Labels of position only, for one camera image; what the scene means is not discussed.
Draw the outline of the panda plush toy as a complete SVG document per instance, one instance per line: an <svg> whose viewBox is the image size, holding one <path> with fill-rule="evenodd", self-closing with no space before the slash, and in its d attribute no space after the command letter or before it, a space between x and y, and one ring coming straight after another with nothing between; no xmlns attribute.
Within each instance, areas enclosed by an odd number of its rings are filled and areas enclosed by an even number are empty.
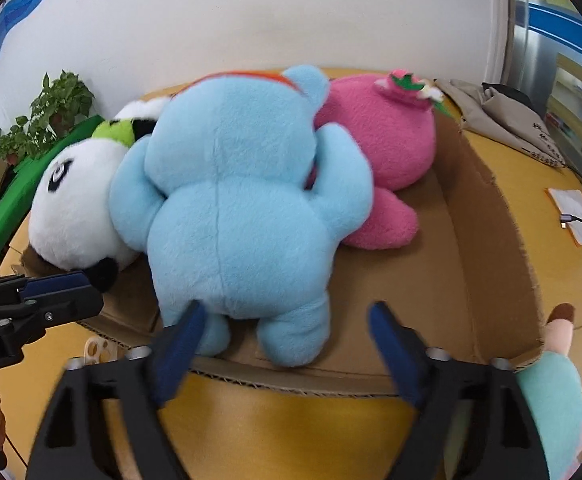
<svg viewBox="0 0 582 480"><path fill-rule="evenodd" d="M28 216L23 264L37 275L80 271L107 292L138 252L113 226L108 193L130 148L153 132L168 96L132 101L50 162Z"/></svg>

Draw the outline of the pastel pink teal plush toy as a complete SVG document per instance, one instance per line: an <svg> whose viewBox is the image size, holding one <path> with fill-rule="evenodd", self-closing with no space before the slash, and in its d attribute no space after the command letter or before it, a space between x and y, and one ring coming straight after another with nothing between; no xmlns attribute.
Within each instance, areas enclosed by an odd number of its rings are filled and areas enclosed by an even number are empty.
<svg viewBox="0 0 582 480"><path fill-rule="evenodd" d="M541 357L515 373L533 415L551 479L568 479L582 452L582 380L568 356L575 308L558 304L544 330Z"/></svg>

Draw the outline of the light blue plush toy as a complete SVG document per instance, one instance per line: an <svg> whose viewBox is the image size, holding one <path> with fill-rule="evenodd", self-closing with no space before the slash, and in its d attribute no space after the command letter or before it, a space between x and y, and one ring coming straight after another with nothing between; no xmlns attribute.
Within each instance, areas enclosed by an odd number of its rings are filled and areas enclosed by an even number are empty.
<svg viewBox="0 0 582 480"><path fill-rule="evenodd" d="M115 229L148 258L165 326L204 304L202 356L228 348L233 320L255 321L282 367L312 362L330 336L333 259L368 219L373 179L343 126L316 125L329 91L312 65L204 77L118 167Z"/></svg>

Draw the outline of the pink plush bear toy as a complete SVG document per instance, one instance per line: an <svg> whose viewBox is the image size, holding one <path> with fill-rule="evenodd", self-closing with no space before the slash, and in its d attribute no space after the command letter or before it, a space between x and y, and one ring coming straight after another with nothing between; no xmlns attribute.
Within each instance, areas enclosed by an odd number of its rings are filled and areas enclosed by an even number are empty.
<svg viewBox="0 0 582 480"><path fill-rule="evenodd" d="M331 81L327 101L315 119L321 127L345 127L367 157L373 174L369 218L345 244L367 250L404 247L419 231L416 211L396 193L420 180L436 153L434 107L444 95L431 81L408 70Z"/></svg>

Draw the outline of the green rolled mat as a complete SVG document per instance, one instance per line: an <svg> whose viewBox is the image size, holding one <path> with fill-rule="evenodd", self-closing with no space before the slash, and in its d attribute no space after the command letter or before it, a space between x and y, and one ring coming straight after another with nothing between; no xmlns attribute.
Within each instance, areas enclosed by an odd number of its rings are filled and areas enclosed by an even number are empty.
<svg viewBox="0 0 582 480"><path fill-rule="evenodd" d="M0 255L30 211L37 186L52 159L68 146L89 138L103 118L94 115L78 124L66 138L39 158L24 158L15 167L15 177L0 200Z"/></svg>

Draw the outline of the clear phone case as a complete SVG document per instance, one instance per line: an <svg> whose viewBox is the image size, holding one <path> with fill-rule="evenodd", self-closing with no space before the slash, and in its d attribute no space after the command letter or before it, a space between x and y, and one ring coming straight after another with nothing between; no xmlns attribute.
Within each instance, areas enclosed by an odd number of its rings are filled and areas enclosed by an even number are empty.
<svg viewBox="0 0 582 480"><path fill-rule="evenodd" d="M92 336L85 342L84 362L87 365L105 364L117 361L123 355L123 351L109 339Z"/></svg>

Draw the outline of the cardboard box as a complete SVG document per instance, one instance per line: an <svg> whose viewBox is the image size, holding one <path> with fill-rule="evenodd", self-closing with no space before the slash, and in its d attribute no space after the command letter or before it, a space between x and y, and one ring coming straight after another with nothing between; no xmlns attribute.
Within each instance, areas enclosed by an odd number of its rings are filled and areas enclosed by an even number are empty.
<svg viewBox="0 0 582 480"><path fill-rule="evenodd" d="M538 358L536 280L509 207L489 168L440 104L434 119L432 167L396 193L416 211L418 234L394 249L367 250L346 245L346 237L341 241L328 284L330 336L320 355L303 366L277 366L259 347L256 322L233 320L225 351L202 356L198 346L197 373L272 390L383 396L390 380L368 324L369 309L379 301L427 346L459 360L505 358L524 366ZM103 296L101 313L87 326L122 347L145 344L169 327L142 252Z"/></svg>

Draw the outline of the potted green plant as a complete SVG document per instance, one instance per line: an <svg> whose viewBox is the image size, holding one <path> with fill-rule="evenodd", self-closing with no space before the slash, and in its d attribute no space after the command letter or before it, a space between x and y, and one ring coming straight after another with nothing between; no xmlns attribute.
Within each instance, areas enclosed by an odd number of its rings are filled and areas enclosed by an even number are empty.
<svg viewBox="0 0 582 480"><path fill-rule="evenodd" d="M0 160L47 154L90 116L93 102L93 92L77 74L62 70L56 79L45 74L29 113L15 117L8 130L0 129Z"/></svg>

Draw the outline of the usb connector plug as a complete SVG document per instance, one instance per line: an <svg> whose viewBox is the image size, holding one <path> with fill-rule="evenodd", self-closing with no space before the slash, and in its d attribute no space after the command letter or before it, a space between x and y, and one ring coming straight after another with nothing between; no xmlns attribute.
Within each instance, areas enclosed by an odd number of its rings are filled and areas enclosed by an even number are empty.
<svg viewBox="0 0 582 480"><path fill-rule="evenodd" d="M560 215L560 226L562 229L565 229L566 226L572 222L577 220L572 214L561 214Z"/></svg>

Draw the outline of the paper sheet with orange edge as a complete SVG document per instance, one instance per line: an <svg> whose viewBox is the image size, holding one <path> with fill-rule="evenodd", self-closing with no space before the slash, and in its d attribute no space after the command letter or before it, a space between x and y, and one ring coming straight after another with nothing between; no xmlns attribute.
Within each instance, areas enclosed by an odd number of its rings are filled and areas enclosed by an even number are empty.
<svg viewBox="0 0 582 480"><path fill-rule="evenodd" d="M572 214L577 218L575 222L568 224L565 229L571 233L575 244L582 246L582 191L547 188L546 192L560 215Z"/></svg>

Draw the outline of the beige cloth bag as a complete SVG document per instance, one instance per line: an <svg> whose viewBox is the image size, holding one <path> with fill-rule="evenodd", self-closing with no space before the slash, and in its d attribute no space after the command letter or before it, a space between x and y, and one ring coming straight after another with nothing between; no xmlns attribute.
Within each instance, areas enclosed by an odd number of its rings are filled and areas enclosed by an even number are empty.
<svg viewBox="0 0 582 480"><path fill-rule="evenodd" d="M544 121L526 104L495 88L481 88L458 79L436 79L435 83L458 106L466 130L507 145L549 167L566 166Z"/></svg>

